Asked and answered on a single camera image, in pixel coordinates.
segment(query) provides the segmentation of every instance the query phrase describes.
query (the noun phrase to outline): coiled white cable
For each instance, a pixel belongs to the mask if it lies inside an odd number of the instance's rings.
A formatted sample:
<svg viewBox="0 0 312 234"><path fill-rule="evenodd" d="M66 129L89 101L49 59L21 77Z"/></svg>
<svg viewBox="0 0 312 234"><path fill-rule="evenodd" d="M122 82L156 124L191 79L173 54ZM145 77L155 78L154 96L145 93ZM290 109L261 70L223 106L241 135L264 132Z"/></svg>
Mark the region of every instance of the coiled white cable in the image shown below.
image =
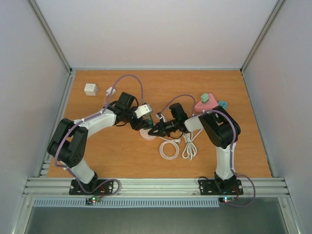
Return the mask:
<svg viewBox="0 0 312 234"><path fill-rule="evenodd" d="M199 132L193 137L193 132L183 134L184 140L185 140L185 148L182 153L183 158L187 158L188 160L192 160L193 157L197 154L197 148L194 145L193 141L195 138L203 131L202 129L199 130Z"/></svg>
<svg viewBox="0 0 312 234"><path fill-rule="evenodd" d="M159 153L160 155L164 158L164 159L167 159L167 160L172 160L172 159L175 159L179 153L180 153L180 142L181 142L181 139L166 139L166 138L163 138L163 137L159 137L161 139L164 140L163 143L160 144L160 147L159 147ZM175 147L175 154L173 156L167 156L165 153L164 153L164 146L165 144L173 144L173 146Z"/></svg>

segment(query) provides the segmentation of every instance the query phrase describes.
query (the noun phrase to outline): white cube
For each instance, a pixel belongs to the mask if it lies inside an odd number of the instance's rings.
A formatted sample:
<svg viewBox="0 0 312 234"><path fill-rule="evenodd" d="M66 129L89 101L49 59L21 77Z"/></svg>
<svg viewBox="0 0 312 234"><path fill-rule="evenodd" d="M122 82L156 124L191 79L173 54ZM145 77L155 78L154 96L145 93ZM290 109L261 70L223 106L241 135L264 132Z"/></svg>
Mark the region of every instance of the white cube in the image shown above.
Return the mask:
<svg viewBox="0 0 312 234"><path fill-rule="evenodd" d="M98 92L98 88L97 88L96 84L87 83L86 86L84 87L84 92L88 96L95 96Z"/></svg>

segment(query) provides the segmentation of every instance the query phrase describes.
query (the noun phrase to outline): pink block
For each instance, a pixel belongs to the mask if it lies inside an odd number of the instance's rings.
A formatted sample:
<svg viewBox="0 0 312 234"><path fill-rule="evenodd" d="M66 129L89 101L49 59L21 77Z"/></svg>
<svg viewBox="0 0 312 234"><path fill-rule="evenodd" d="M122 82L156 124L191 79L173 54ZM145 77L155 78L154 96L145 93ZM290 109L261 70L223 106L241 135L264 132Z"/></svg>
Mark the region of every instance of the pink block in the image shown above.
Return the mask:
<svg viewBox="0 0 312 234"><path fill-rule="evenodd" d="M201 101L196 104L195 111L196 112L202 112L211 110L212 108L218 106L217 101L215 100L213 94L208 94L209 100L206 103L202 103Z"/></svg>

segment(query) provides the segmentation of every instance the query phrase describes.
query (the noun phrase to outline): teal object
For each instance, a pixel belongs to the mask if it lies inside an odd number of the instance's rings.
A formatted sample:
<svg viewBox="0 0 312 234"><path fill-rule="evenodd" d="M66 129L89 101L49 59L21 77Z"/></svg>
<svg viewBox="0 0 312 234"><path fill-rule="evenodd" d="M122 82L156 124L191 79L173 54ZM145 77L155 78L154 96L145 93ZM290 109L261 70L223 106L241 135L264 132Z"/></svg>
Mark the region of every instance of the teal object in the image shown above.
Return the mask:
<svg viewBox="0 0 312 234"><path fill-rule="evenodd" d="M202 96L200 96L200 99L202 103L206 103L209 100L209 95L204 93Z"/></svg>
<svg viewBox="0 0 312 234"><path fill-rule="evenodd" d="M224 110L228 108L228 103L226 101L219 101L218 104L219 106L222 106Z"/></svg>

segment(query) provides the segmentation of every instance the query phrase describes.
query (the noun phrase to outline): gray floor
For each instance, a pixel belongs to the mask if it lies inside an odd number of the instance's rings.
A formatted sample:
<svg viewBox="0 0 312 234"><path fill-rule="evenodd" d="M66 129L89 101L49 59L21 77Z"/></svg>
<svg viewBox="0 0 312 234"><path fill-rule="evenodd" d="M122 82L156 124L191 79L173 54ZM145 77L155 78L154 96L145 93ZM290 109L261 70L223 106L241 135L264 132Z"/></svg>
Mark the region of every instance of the gray floor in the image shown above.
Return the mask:
<svg viewBox="0 0 312 234"><path fill-rule="evenodd" d="M287 231L277 198L258 198L247 208L34 207L26 233L284 234Z"/></svg>

